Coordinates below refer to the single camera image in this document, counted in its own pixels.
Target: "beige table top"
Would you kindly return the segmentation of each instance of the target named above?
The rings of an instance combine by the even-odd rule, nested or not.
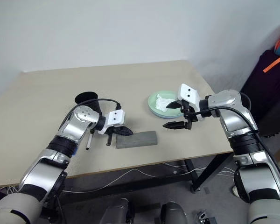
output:
[[[92,149],[86,151],[86,135],[66,170],[69,176],[231,151],[218,119],[193,123],[192,130],[169,130],[162,127],[168,120],[150,112],[147,105],[150,94],[159,90],[177,91],[181,83],[197,89],[201,97],[213,93],[187,61],[21,74],[0,97],[0,185],[20,181],[75,105],[75,96],[83,91],[95,91],[99,98],[119,101],[126,112],[126,126],[135,133],[155,130],[158,145],[116,149],[115,136],[108,147],[107,135],[95,134]],[[103,113],[115,108],[110,102],[100,105]]]

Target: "gray floor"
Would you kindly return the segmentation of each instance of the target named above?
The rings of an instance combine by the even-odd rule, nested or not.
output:
[[[280,134],[264,139],[273,152],[280,148]],[[195,167],[205,167],[211,161],[212,156],[193,159]],[[171,163],[182,165],[182,162]],[[228,167],[235,168],[233,163]],[[151,175],[173,175],[177,170],[163,164],[139,168],[141,171]],[[128,170],[114,171],[104,174],[83,176],[66,181],[66,189],[89,190],[102,187],[116,179]],[[114,184],[131,182],[148,178],[136,171],[130,172]],[[105,209],[115,199],[126,197],[136,205],[135,223],[154,224],[155,218],[160,214],[162,204],[174,201],[179,203],[188,216],[190,224],[195,222],[198,211],[204,210],[210,217],[215,217],[218,224],[244,224],[248,204],[235,197],[230,192],[233,186],[233,178],[227,176],[216,176],[200,192],[192,194],[189,191],[189,183],[180,182],[166,186],[150,188],[122,195],[107,196],[79,203],[67,204],[63,207],[68,224],[98,224]],[[39,220],[38,224],[48,223]]]

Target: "white tissue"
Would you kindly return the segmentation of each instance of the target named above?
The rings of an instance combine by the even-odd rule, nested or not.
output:
[[[162,98],[159,94],[157,95],[157,100],[155,102],[155,108],[160,110],[160,111],[163,111],[163,112],[166,112],[168,109],[166,108],[166,106],[168,104],[170,104],[171,102],[175,101],[175,99],[165,99],[165,98]]]

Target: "gray block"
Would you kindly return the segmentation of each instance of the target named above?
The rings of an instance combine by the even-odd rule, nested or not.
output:
[[[116,148],[132,148],[140,146],[153,146],[158,144],[155,131],[134,133],[130,136],[117,135]]]

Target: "light green plate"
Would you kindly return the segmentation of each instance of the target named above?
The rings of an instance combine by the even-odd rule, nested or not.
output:
[[[182,116],[181,109],[168,109],[166,112],[160,111],[155,108],[155,102],[157,100],[157,95],[160,95],[162,98],[167,99],[176,99],[177,93],[174,91],[158,91],[150,95],[148,98],[148,107],[150,108],[151,112],[160,118],[165,119],[173,119]]]

